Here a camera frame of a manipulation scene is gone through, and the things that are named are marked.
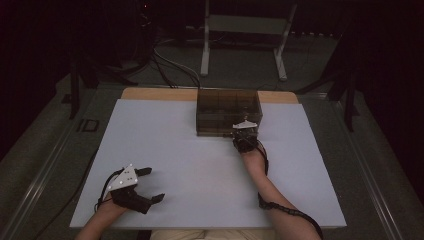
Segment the dark background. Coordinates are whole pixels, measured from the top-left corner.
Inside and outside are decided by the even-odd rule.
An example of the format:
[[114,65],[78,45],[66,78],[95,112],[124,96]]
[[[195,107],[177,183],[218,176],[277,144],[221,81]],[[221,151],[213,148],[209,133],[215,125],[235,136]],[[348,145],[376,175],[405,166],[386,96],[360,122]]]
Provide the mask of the dark background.
[[[153,6],[159,1],[144,2]],[[231,4],[237,2],[217,0],[211,7],[217,13],[231,14],[236,11]],[[423,5],[419,1],[297,2],[292,34],[323,34],[340,40],[323,77],[338,69],[357,70],[357,90],[363,92],[424,202]],[[184,40],[185,26],[202,26],[203,4],[196,0],[161,0],[149,14],[174,37]],[[238,3],[237,13],[268,17],[287,14],[278,7],[271,8],[273,11],[262,8],[266,4],[276,3],[244,1],[243,5]],[[1,3],[0,158],[55,95],[55,84],[69,73],[72,49],[92,46],[93,56],[105,54],[103,59],[119,62],[122,39],[118,41],[113,35],[116,29],[105,24],[100,5],[100,0]],[[119,30],[130,33],[134,28],[128,25]]]

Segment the floor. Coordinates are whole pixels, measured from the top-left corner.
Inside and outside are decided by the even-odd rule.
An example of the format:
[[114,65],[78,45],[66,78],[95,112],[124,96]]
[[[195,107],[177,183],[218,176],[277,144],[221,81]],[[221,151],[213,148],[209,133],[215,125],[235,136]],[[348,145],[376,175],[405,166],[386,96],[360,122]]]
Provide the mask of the floor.
[[[319,79],[337,45],[337,40],[322,36],[290,36],[283,53],[288,80],[280,81],[268,42],[252,44],[243,36],[227,37],[212,45],[209,75],[199,78],[202,87],[295,91]],[[234,42],[242,47],[235,48]],[[156,51],[200,71],[199,39],[184,44],[162,39]],[[175,85],[195,87],[185,73],[163,69]],[[167,87],[152,62],[127,77],[140,87]],[[81,109],[74,120],[69,120],[70,105],[61,102],[69,94],[69,76],[60,81],[55,98],[1,161],[1,239],[36,239],[37,233],[38,239],[71,239],[78,232],[69,228],[78,194],[114,104],[125,88],[107,76],[99,78],[97,89],[81,89]],[[357,114],[353,119],[354,132],[349,132],[342,120],[343,99],[326,99],[330,87],[328,83],[298,95],[348,225],[325,229],[325,239],[421,238],[423,207],[361,93],[355,95]],[[99,121],[97,131],[79,128],[87,120]],[[111,229],[103,239],[136,237],[137,231]]]

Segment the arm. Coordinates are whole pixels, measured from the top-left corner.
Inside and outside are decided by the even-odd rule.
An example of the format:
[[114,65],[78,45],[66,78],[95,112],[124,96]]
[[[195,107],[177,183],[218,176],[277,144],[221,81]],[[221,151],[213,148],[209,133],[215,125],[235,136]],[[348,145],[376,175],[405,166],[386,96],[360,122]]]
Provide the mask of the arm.
[[[110,193],[105,199],[111,199]],[[120,207],[112,200],[106,200],[100,205],[97,212],[88,220],[81,229],[75,240],[98,240],[115,220],[117,220],[128,209]]]
[[[287,208],[296,209],[266,176],[264,159],[257,149],[241,153],[241,156],[247,172],[266,202],[275,202]],[[278,209],[267,210],[267,212],[281,239],[320,239],[313,225],[304,218],[291,216]]]

